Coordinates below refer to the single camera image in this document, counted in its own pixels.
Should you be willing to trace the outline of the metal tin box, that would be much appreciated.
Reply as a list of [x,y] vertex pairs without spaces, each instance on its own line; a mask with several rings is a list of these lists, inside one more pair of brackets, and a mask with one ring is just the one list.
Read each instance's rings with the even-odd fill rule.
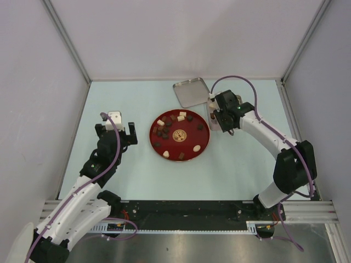
[[[240,108],[240,102],[241,102],[241,97],[240,96],[237,96],[237,98],[238,98],[238,101],[239,101],[239,107],[238,107],[238,109],[239,109],[239,111],[240,111],[240,113],[241,113],[241,108]],[[215,118],[215,116],[214,116],[214,114],[213,114],[213,112],[210,112],[209,111],[209,109],[208,109],[208,106],[207,106],[207,112],[208,112],[208,119],[209,119],[209,123],[210,123],[210,128],[212,129],[212,130],[221,130],[221,128],[220,128],[220,126],[219,126],[219,124],[218,124],[218,122],[217,122],[217,120],[216,120],[216,118]]]

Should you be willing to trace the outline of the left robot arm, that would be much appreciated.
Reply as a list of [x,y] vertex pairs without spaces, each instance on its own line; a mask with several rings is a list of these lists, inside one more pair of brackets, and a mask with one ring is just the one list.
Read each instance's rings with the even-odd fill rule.
[[120,215],[121,199],[103,187],[115,174],[122,154],[138,143],[135,124],[129,133],[116,124],[97,124],[97,147],[83,165],[70,192],[33,231],[26,262],[65,262],[78,241],[97,223]]

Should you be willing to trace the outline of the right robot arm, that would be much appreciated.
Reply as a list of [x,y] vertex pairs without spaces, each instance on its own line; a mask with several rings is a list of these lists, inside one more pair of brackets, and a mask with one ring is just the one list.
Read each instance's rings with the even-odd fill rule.
[[309,186],[314,193],[313,181],[317,177],[315,154],[312,144],[299,142],[280,133],[262,118],[249,102],[240,103],[231,91],[209,94],[210,115],[214,117],[222,132],[233,135],[242,130],[254,137],[274,157],[275,167],[272,183],[253,199],[253,214],[265,220],[273,213],[280,201]]

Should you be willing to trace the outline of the red round plate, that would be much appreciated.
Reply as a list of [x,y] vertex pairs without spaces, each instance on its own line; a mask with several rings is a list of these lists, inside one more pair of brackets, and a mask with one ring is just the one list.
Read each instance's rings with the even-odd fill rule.
[[[185,120],[178,122],[177,117],[181,111],[186,112]],[[165,124],[158,125],[158,120],[162,120]],[[199,124],[203,125],[202,130],[197,129]],[[198,113],[186,109],[173,109],[155,118],[150,126],[149,141],[154,151],[161,157],[168,151],[167,160],[185,162],[203,153],[210,142],[210,135],[209,125]],[[198,152],[193,151],[196,145],[201,146]],[[179,159],[181,153],[185,154],[183,159]]]

